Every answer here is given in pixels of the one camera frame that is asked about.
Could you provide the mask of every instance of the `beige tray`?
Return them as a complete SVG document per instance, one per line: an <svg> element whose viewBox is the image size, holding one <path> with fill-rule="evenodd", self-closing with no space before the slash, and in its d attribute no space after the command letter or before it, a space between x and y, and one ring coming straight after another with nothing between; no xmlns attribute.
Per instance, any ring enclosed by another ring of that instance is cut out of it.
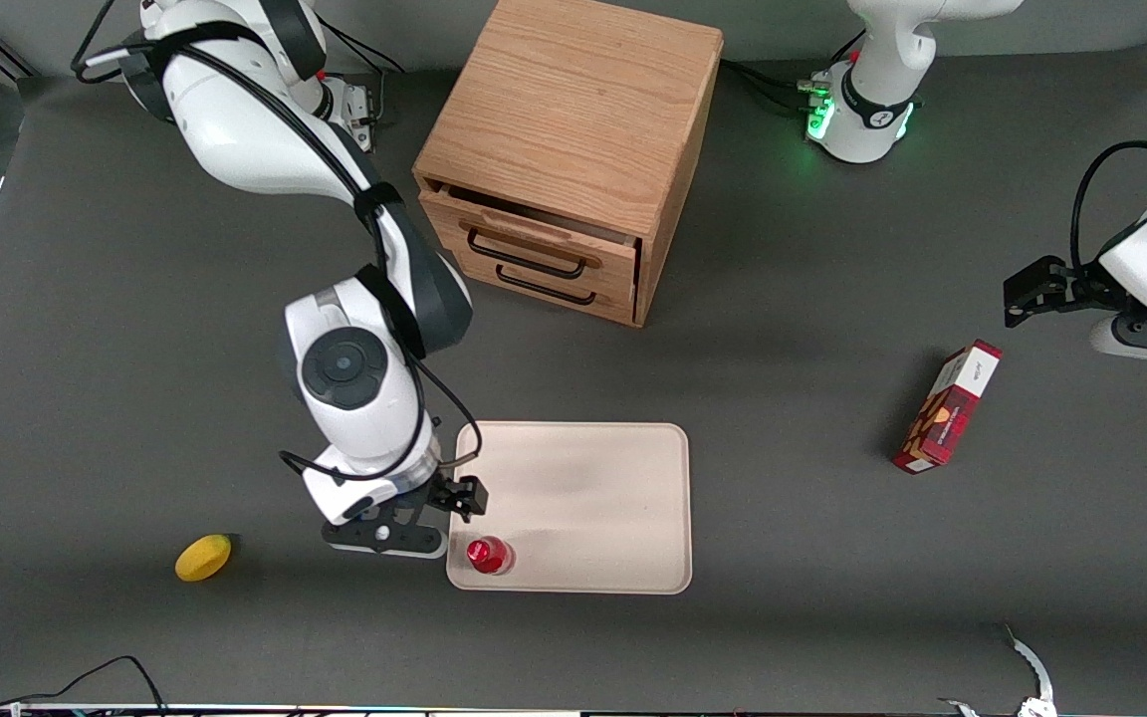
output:
<svg viewBox="0 0 1147 717"><path fill-rule="evenodd" d="M482 421L481 457L455 470L490 491L484 516L450 521L445 571L463 590L676 594L692 580L688 436L672 423ZM458 453L473 449L470 427ZM497 536L504 576L466 548Z"/></svg>

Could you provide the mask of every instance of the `wooden drawer cabinet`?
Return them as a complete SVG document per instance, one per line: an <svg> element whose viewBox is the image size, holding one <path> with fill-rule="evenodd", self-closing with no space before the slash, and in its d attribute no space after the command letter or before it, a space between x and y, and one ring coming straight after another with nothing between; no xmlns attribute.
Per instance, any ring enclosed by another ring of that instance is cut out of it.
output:
<svg viewBox="0 0 1147 717"><path fill-rule="evenodd" d="M414 163L463 273L643 326L720 47L716 29L592 0L498 0Z"/></svg>

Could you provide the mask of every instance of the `yellow fruit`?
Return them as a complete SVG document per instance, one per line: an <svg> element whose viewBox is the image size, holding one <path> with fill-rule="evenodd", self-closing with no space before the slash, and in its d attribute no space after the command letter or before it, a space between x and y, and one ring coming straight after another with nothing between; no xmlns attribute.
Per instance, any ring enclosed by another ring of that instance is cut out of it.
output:
<svg viewBox="0 0 1147 717"><path fill-rule="evenodd" d="M232 554L233 544L228 536L213 535L200 537L194 544L184 548L177 559L177 576L186 583L205 580L224 567Z"/></svg>

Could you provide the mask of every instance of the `black metal handle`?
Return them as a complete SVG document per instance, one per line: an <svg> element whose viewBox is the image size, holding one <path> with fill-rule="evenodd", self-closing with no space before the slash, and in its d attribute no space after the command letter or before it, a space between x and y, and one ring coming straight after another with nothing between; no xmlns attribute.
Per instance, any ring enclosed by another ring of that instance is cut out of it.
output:
<svg viewBox="0 0 1147 717"><path fill-rule="evenodd" d="M590 305L593 301L595 301L595 291L592 291L591 296L586 296L586 298L583 298L583 296L574 296L572 294L564 294L563 290L547 289L546 286L538 286L537 283L529 283L525 280L517 280L517 278L515 276L508 276L507 274L502 273L501 264L498 264L498 268L494 270L494 273L498 276L498 281L509 283L513 286L518 286L522 287L522 289L536 290L538 294L551 296L551 298L569 301L570 304Z"/></svg>
<svg viewBox="0 0 1147 717"><path fill-rule="evenodd" d="M477 231L468 231L468 246L476 254L483 255L483 257L507 262L508 264L516 264L518 267L531 268L533 272L541 272L547 275L559 278L559 280L577 280L577 278L583 275L583 268L586 268L586 259L578 259L576 268L563 271L563 268L552 268L546 264L530 262L529 259L524 259L522 257L514 257L514 255L505 254L504 251L498 251L497 249L490 249L487 246L479 246L477 244Z"/></svg>

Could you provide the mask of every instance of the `red box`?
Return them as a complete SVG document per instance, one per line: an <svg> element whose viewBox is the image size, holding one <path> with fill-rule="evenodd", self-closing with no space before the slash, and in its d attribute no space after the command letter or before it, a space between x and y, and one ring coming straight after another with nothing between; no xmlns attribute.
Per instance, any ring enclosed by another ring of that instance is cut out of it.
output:
<svg viewBox="0 0 1147 717"><path fill-rule="evenodd" d="M902 452L892 459L897 468L918 475L950 462L1001 358L1001 350L977 341L947 359L910 427Z"/></svg>

